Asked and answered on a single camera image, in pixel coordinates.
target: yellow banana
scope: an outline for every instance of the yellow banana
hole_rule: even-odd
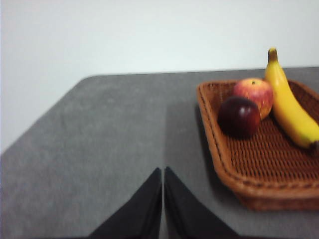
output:
[[[287,135],[302,148],[318,146],[319,125],[293,95],[285,72],[278,62],[275,48],[270,48],[268,51],[265,81],[273,87],[273,113]]]

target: banana tip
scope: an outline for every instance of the banana tip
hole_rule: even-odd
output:
[[[268,50],[268,61],[277,61],[277,49],[275,47],[272,47]]]

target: gray table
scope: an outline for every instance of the gray table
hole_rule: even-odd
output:
[[[156,167],[166,166],[242,235],[318,238],[318,212],[249,211],[213,170],[196,85],[211,79],[263,77],[263,73],[82,80],[1,156],[1,238],[88,235]],[[286,73],[319,92],[319,68],[286,69]],[[165,222],[163,214],[160,238],[173,234]]]

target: apple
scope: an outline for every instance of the apple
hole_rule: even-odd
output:
[[[260,124],[259,109],[253,101],[245,97],[230,96],[221,104],[217,122],[227,135],[250,137]]]
[[[236,83],[233,95],[245,97],[256,103],[263,120],[273,106],[274,95],[271,85],[261,78],[247,78]]]

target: fruit basket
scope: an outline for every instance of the fruit basket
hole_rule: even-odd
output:
[[[319,210],[319,155],[296,146],[270,114],[249,139],[225,135],[217,115],[237,80],[197,86],[205,133],[220,180],[252,210]],[[319,122],[319,95],[297,81],[289,85]]]

